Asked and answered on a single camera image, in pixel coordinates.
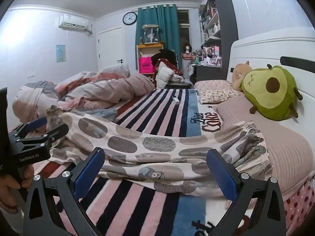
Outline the person left hand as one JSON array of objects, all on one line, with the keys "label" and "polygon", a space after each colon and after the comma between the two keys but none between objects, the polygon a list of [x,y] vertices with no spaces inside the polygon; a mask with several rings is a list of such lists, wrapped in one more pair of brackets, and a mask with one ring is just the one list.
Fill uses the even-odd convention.
[{"label": "person left hand", "polygon": [[18,190],[20,188],[28,189],[31,186],[34,177],[34,168],[29,165],[24,174],[25,179],[18,183],[12,176],[3,175],[0,179],[0,198],[1,208],[9,214],[16,214],[18,212],[17,201],[12,194],[12,189]]}]

